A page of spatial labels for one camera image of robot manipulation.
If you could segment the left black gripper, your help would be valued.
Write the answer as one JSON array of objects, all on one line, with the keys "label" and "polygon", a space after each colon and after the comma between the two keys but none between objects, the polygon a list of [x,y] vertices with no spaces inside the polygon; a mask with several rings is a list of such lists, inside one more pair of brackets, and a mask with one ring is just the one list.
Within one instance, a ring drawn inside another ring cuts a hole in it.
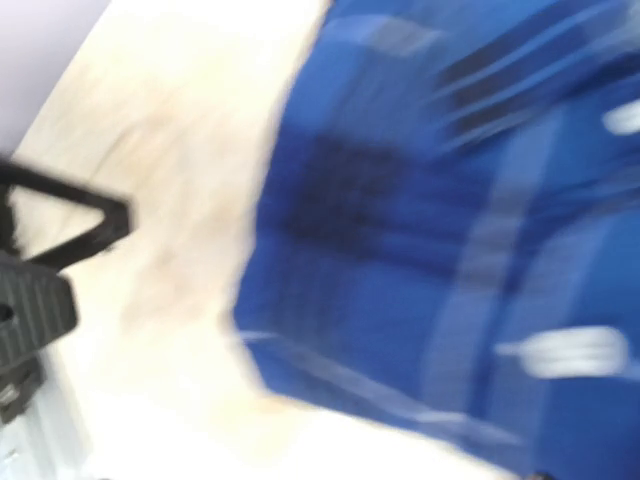
[{"label": "left black gripper", "polygon": [[[45,250],[30,262],[74,265],[131,234],[130,202],[46,175],[15,162],[1,163],[1,184],[18,186],[99,210],[93,228]],[[39,354],[78,324],[70,282],[55,271],[1,255],[1,422],[23,414],[46,380]]]}]

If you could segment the blue plaid long sleeve shirt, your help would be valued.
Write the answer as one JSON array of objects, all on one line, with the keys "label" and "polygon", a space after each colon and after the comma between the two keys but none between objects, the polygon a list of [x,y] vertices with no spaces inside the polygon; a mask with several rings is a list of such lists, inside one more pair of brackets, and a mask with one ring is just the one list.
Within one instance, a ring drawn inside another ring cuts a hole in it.
[{"label": "blue plaid long sleeve shirt", "polygon": [[333,2],[234,306],[266,386],[637,478],[638,104],[635,1]]}]

